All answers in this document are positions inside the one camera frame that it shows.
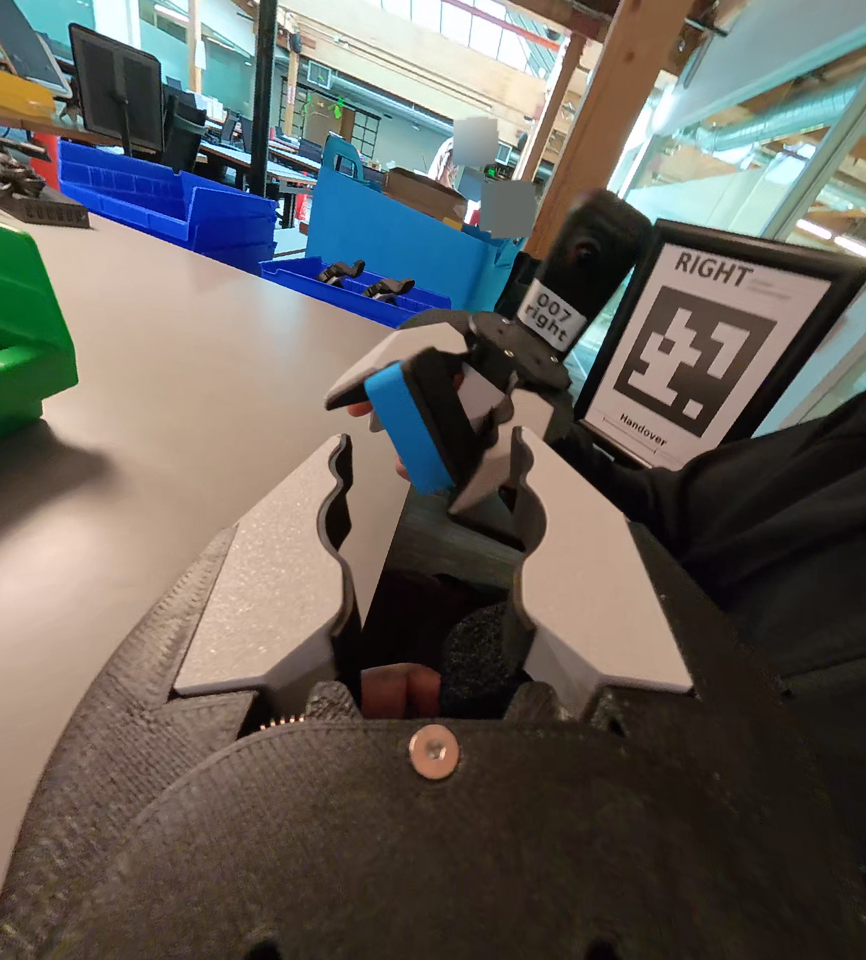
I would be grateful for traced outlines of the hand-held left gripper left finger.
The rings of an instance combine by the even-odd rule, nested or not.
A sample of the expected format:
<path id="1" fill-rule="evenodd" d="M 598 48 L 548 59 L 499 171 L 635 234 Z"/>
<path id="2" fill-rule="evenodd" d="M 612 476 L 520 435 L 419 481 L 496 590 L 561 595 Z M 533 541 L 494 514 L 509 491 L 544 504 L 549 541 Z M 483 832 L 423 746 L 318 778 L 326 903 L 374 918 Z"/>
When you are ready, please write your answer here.
<path id="1" fill-rule="evenodd" d="M 340 549 L 353 441 L 329 438 L 245 514 L 174 680 L 181 698 L 251 691 L 300 717 L 321 682 L 353 680 L 361 619 Z"/>

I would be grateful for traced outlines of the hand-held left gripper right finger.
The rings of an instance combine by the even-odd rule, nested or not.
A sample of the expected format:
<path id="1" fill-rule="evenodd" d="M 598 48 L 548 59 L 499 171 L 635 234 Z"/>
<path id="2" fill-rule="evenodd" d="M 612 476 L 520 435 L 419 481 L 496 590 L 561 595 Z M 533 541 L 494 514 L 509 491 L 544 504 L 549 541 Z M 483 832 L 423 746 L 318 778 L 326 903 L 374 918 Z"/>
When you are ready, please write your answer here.
<path id="1" fill-rule="evenodd" d="M 693 681 L 625 515 L 534 431 L 511 434 L 523 668 L 581 715 L 604 688 L 688 694 Z"/>

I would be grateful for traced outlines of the blue black whiteboard eraser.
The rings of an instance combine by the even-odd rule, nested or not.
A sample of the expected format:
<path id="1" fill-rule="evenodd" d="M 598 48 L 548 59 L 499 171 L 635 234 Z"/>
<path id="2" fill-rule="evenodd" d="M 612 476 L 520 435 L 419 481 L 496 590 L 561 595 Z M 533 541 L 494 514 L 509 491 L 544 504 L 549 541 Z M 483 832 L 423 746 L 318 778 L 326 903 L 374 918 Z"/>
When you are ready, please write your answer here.
<path id="1" fill-rule="evenodd" d="M 432 346 L 364 382 L 367 400 L 421 495 L 460 490 L 479 463 L 477 432 L 454 385 L 455 359 Z"/>

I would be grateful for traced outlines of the green plastic bin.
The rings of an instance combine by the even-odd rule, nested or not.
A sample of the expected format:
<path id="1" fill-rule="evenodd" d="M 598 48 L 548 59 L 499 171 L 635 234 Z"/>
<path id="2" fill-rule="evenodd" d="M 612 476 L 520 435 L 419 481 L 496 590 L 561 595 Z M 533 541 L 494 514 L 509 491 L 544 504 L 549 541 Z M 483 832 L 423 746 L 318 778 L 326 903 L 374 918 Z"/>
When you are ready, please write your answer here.
<path id="1" fill-rule="evenodd" d="M 74 342 L 38 245 L 0 223 L 0 440 L 78 383 Z"/>

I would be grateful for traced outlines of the person's right forearm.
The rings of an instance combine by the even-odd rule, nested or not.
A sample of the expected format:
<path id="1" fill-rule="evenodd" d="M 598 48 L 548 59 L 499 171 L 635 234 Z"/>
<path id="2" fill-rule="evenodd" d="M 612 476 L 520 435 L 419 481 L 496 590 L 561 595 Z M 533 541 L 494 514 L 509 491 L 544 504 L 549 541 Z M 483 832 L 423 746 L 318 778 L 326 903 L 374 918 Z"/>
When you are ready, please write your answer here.
<path id="1" fill-rule="evenodd" d="M 622 466 L 578 424 L 551 448 L 651 533 L 778 673 L 866 675 L 866 390 L 678 470 Z"/>

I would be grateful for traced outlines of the blue plastic tote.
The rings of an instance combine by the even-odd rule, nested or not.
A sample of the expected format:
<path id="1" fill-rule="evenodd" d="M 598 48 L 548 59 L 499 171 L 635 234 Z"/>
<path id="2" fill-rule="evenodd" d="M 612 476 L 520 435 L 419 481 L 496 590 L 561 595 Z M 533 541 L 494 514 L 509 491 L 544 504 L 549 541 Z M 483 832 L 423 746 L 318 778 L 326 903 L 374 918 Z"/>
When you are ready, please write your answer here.
<path id="1" fill-rule="evenodd" d="M 308 258 L 325 266 L 363 260 L 381 279 L 411 279 L 454 309 L 479 311 L 494 308 L 523 245 L 389 196 L 366 178 L 351 143 L 327 138 L 311 194 Z"/>

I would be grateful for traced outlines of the black framed marker sign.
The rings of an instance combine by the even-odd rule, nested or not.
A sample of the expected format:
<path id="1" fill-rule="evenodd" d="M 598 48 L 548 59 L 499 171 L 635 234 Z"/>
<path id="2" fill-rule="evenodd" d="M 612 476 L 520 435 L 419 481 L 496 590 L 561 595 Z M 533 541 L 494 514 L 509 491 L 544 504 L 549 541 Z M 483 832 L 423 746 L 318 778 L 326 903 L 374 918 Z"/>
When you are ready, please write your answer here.
<path id="1" fill-rule="evenodd" d="M 657 220 L 575 405 L 626 465 L 750 438 L 866 283 L 866 259 Z"/>

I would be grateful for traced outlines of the black floor lamp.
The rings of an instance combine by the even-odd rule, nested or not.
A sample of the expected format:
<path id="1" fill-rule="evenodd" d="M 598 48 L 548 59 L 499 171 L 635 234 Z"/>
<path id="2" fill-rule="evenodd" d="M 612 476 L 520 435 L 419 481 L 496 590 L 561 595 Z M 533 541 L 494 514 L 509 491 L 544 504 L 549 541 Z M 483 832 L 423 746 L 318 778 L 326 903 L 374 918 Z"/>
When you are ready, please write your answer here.
<path id="1" fill-rule="evenodd" d="M 278 34 L 278 1 L 258 1 L 254 50 L 254 90 L 249 143 L 248 191 L 265 199 L 272 86 Z"/>

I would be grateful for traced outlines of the black office chair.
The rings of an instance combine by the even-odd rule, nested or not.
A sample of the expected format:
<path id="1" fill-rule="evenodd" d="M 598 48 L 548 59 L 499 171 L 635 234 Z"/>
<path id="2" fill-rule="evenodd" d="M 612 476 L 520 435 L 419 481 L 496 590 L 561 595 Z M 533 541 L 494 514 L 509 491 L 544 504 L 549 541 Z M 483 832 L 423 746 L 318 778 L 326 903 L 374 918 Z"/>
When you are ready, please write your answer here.
<path id="1" fill-rule="evenodd" d="M 162 85 L 163 151 L 160 162 L 175 174 L 191 173 L 204 136 L 208 114 L 196 96 L 169 83 Z"/>

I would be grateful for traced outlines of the black computer monitor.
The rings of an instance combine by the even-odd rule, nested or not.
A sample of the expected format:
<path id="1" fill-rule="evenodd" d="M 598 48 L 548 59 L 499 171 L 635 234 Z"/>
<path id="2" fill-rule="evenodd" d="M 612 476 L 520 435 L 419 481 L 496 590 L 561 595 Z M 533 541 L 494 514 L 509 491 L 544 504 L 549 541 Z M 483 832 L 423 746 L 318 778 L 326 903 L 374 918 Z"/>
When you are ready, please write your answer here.
<path id="1" fill-rule="evenodd" d="M 163 68 L 152 54 L 77 23 L 68 26 L 79 108 L 87 131 L 116 139 L 124 154 L 164 149 Z"/>

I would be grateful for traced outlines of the orange traffic cone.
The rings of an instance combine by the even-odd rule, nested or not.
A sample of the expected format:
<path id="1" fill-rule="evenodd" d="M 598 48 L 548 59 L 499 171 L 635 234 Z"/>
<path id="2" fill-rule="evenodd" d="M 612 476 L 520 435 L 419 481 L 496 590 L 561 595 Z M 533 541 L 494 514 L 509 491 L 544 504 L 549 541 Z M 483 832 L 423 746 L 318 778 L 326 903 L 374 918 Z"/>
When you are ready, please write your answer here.
<path id="1" fill-rule="evenodd" d="M 30 160 L 31 168 L 39 174 L 47 186 L 60 190 L 59 184 L 59 148 L 58 138 L 52 134 L 34 133 L 30 143 L 41 147 L 45 154 Z"/>

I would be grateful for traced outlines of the tilted black board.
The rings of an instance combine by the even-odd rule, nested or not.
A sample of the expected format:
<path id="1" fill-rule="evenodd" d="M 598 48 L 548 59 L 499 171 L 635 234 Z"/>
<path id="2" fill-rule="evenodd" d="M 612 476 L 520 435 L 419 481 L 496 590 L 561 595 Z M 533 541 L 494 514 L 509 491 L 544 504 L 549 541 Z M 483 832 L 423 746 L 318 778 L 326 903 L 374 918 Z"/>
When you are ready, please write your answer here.
<path id="1" fill-rule="evenodd" d="M 67 75 L 14 1 L 0 1 L 0 49 L 17 77 L 43 86 L 55 98 L 70 100 Z"/>

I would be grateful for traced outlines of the wooden support post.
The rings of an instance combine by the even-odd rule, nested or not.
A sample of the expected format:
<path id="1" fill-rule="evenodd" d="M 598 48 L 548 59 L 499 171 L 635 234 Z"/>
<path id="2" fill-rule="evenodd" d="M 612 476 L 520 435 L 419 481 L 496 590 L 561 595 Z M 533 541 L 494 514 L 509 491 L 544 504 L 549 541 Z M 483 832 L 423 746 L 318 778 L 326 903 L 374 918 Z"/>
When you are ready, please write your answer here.
<path id="1" fill-rule="evenodd" d="M 528 255 L 544 259 L 574 204 L 607 186 L 692 7 L 692 1 L 619 3 L 524 247 Z"/>

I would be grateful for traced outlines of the slim wooden post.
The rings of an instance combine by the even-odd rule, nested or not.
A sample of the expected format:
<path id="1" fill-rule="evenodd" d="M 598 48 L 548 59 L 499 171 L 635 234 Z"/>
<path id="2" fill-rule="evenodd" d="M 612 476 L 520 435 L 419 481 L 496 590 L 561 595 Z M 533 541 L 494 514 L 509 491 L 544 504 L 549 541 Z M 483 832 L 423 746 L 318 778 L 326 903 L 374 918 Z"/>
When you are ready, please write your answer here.
<path id="1" fill-rule="evenodd" d="M 573 75 L 580 64 L 587 38 L 573 30 L 564 41 L 547 83 L 542 108 L 528 134 L 517 162 L 513 179 L 531 183 L 547 150 L 562 104 L 567 96 Z"/>

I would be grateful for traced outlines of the black network switch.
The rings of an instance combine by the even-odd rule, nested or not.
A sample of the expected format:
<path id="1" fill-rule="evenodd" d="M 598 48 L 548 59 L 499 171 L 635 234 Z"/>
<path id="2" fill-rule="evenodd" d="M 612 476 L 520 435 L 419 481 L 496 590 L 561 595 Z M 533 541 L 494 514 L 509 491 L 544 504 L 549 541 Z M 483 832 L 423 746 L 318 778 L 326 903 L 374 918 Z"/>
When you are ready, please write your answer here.
<path id="1" fill-rule="evenodd" d="M 16 191 L 0 197 L 0 206 L 24 224 L 65 227 L 78 230 L 91 228 L 90 211 L 79 201 L 45 186 L 31 197 Z"/>

